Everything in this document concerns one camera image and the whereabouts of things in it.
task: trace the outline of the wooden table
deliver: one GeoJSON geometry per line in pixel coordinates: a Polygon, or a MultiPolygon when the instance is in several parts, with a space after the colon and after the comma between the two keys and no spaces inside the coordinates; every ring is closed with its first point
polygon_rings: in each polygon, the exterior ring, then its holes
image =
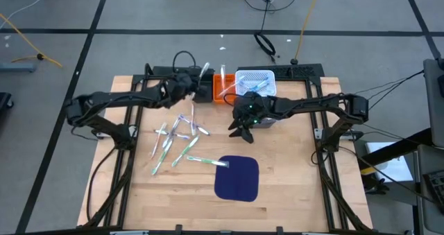
{"type": "MultiPolygon", "coordinates": [[[[131,80],[132,76],[116,76],[111,91],[130,90],[131,80]]],[[[324,95],[341,91],[338,78],[321,78],[321,82],[324,95]]],[[[156,83],[150,81],[148,86],[156,83]]],[[[306,98],[305,84],[277,82],[277,96],[306,98]]],[[[107,109],[105,117],[122,123],[125,111],[124,107],[107,109]]],[[[249,144],[240,137],[228,137],[232,107],[196,104],[196,122],[209,130],[211,136],[201,135],[189,151],[190,155],[211,159],[241,155],[253,157],[259,164],[257,199],[254,202],[237,202],[216,197],[215,166],[183,159],[175,168],[171,167],[188,141],[176,138],[157,175],[151,175],[151,169],[161,154],[158,149],[154,159],[150,159],[156,140],[153,129],[160,128],[165,121],[171,128],[179,113],[190,116],[190,101],[180,101],[170,110],[144,109],[124,229],[173,230],[177,224],[182,224],[184,230],[272,232],[277,226],[283,226],[286,232],[328,231],[321,179],[317,166],[310,162],[314,138],[309,114],[294,115],[277,122],[270,129],[252,130],[255,142],[249,144]]],[[[328,119],[332,125],[337,117],[328,113],[328,119]]],[[[178,132],[191,133],[191,130],[189,125],[181,122],[178,132]]],[[[112,146],[111,139],[98,142],[92,171],[112,146]]],[[[349,141],[342,141],[341,146],[353,149],[349,141]]],[[[114,153],[102,165],[94,179],[93,213],[110,192],[116,156],[117,153],[114,153]]],[[[341,150],[336,153],[336,162],[344,198],[364,224],[372,227],[356,157],[341,150]]],[[[331,200],[336,227],[340,227],[336,201],[332,196],[331,200]]],[[[115,202],[112,223],[116,223],[119,202],[120,197],[115,202]]],[[[86,223],[85,207],[86,194],[79,225],[86,223]]]]}

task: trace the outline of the orange container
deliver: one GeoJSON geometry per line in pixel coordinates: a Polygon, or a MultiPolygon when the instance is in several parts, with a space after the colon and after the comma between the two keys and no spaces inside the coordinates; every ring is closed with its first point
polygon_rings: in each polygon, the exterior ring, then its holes
{"type": "MultiPolygon", "coordinates": [[[[236,80],[236,77],[234,74],[225,74],[225,88],[229,87],[231,84],[233,84],[236,80]]],[[[221,75],[213,75],[213,101],[215,103],[225,103],[223,100],[223,96],[219,96],[219,94],[222,92],[222,83],[221,83],[221,75]]],[[[236,94],[236,87],[231,87],[227,94],[236,94]]],[[[234,104],[234,99],[236,96],[229,95],[226,96],[225,99],[227,102],[234,104]]]]}

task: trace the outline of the white basket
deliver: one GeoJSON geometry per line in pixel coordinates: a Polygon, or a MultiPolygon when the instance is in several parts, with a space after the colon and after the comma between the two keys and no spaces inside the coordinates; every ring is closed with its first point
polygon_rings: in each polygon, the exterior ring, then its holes
{"type": "Polygon", "coordinates": [[[253,91],[261,96],[276,95],[275,74],[269,70],[240,70],[236,72],[236,94],[253,91]]]}

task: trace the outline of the dark blue towel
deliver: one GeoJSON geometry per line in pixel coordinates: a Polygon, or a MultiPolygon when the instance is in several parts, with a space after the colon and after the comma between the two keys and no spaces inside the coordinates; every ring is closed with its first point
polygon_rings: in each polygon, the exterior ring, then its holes
{"type": "Polygon", "coordinates": [[[214,192],[224,200],[252,202],[259,188],[259,165],[251,157],[227,155],[219,159],[228,168],[217,166],[214,192]]]}

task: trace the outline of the white cable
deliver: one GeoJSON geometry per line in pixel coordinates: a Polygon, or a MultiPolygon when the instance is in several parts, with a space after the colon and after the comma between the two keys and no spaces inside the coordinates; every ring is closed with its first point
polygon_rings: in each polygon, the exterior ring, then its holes
{"type": "MultiPolygon", "coordinates": [[[[9,20],[12,16],[14,16],[15,14],[17,14],[18,12],[21,12],[21,11],[27,9],[27,8],[30,8],[31,6],[34,6],[34,5],[35,5],[36,3],[38,3],[39,1],[41,1],[41,0],[37,0],[37,1],[35,1],[34,3],[30,4],[29,6],[25,6],[25,7],[23,7],[22,9],[19,9],[19,10],[14,11],[11,15],[9,15],[9,17],[7,18],[7,20],[9,20]]],[[[6,24],[6,21],[0,25],[0,30],[3,28],[3,26],[4,26],[5,24],[6,24]]]]}

